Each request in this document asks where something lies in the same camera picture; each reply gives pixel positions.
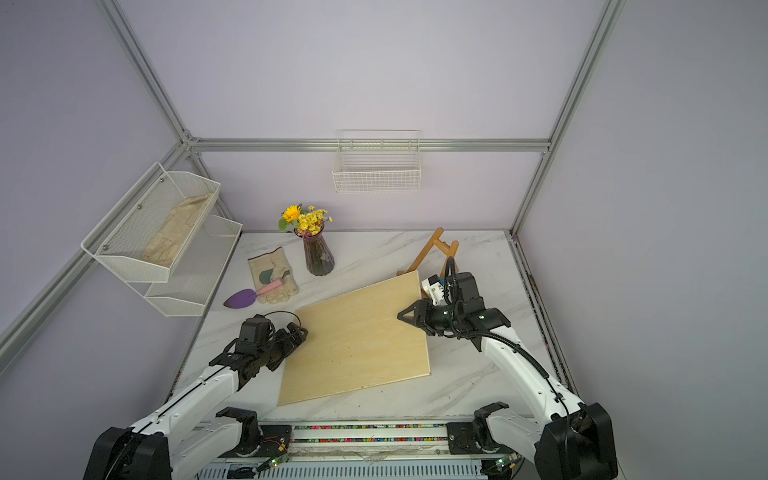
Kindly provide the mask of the light plywood board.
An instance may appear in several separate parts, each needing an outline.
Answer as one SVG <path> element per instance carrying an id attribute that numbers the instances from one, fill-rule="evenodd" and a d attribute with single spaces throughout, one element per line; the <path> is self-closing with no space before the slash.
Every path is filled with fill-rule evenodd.
<path id="1" fill-rule="evenodd" d="M 430 375 L 426 334 L 397 318 L 421 298 L 413 271 L 299 309 L 308 336 L 284 363 L 277 404 Z"/>

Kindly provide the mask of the wooden easel frame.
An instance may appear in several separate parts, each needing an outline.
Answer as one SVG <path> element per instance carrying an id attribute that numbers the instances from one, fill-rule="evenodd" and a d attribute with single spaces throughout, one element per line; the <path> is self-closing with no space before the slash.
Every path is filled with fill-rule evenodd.
<path id="1" fill-rule="evenodd" d="M 454 240 L 451 243 L 446 243 L 442 239 L 444 232 L 444 228 L 436 228 L 410 266 L 405 270 L 398 270 L 396 275 L 400 276 L 416 271 L 433 249 L 441 252 L 446 258 L 455 258 L 460 247 L 460 242 Z"/>

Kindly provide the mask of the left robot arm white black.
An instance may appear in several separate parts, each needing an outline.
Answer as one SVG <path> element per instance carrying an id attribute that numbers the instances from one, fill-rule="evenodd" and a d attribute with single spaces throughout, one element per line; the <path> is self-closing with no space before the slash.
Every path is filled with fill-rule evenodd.
<path id="1" fill-rule="evenodd" d="M 154 412 L 126 428 L 110 427 L 95 441 L 87 479 L 191 479 L 222 454 L 275 458 L 289 434 L 268 437 L 255 411 L 227 400 L 262 369 L 276 371 L 306 340 L 300 319 L 276 328 L 265 315 L 246 319 L 239 335 L 200 376 Z"/>

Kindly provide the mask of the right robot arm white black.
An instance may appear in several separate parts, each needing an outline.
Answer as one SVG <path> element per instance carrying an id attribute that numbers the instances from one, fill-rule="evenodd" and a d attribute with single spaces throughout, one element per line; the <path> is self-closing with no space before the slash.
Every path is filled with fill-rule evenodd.
<path id="1" fill-rule="evenodd" d="M 619 475 L 612 420 L 553 378 L 527 350 L 510 321 L 486 307 L 474 277 L 450 274 L 444 304 L 420 299 L 398 319 L 429 336 L 467 340 L 505 373 L 531 411 L 526 419 L 498 401 L 477 410 L 475 442 L 508 447 L 535 465 L 542 479 L 615 479 Z"/>

